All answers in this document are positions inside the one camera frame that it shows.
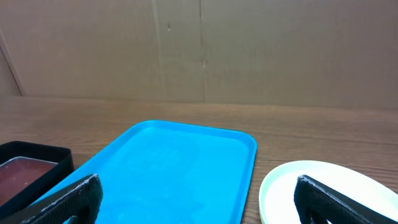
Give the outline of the light blue plate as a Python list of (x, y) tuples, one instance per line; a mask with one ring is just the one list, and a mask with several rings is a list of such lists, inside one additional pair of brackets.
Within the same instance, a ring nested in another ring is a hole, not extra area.
[(263, 223), (299, 223), (294, 204), (297, 178), (308, 175), (362, 205), (397, 220), (397, 194), (347, 167), (322, 161), (293, 161), (277, 166), (262, 181), (259, 211)]

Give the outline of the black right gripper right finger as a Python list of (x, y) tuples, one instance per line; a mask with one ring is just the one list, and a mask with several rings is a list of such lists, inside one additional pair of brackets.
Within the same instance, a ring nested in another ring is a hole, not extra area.
[(301, 224), (397, 224), (307, 175), (297, 178), (294, 204)]

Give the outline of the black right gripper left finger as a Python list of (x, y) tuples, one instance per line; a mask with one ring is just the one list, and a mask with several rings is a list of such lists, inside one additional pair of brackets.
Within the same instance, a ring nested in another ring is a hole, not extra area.
[(94, 224), (102, 199), (100, 178), (90, 174), (2, 219), (1, 224)]

